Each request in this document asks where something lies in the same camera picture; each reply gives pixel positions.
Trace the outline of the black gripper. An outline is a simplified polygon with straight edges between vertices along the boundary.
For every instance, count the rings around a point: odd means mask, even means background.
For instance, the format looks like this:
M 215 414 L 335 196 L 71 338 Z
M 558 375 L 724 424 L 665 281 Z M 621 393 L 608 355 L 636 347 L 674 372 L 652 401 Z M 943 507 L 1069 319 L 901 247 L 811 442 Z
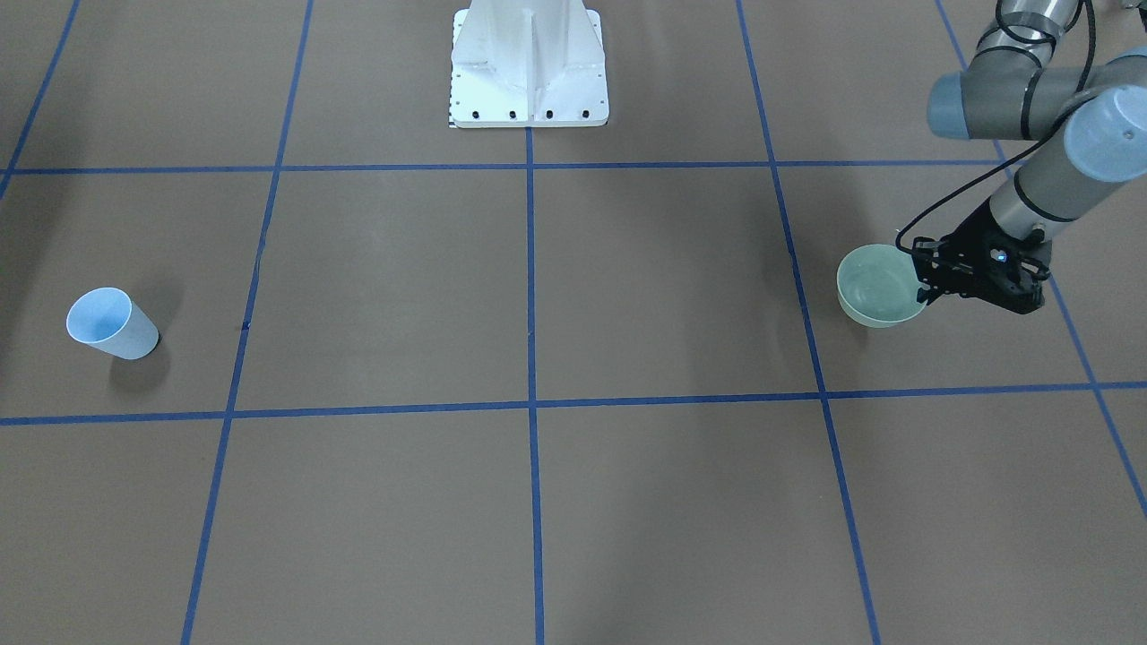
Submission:
M 977 298 L 1016 314 L 1045 304 L 1050 278 L 1050 240 L 1041 233 L 1008 236 L 984 201 L 949 236 L 913 238 L 910 257 L 916 264 L 962 269 L 916 269 L 916 302 L 931 306 L 941 297 Z

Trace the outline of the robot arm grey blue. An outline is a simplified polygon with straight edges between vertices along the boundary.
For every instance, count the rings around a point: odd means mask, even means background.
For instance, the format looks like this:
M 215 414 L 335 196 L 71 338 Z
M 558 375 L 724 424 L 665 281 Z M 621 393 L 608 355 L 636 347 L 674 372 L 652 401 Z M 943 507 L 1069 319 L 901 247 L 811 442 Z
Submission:
M 954 232 L 902 247 L 916 300 L 976 298 L 1028 314 L 1044 305 L 1058 234 L 1144 178 L 1144 47 L 1079 69 L 1050 65 L 1089 1 L 998 1 L 963 71 L 935 81 L 935 135 L 1027 142 L 1016 171 Z

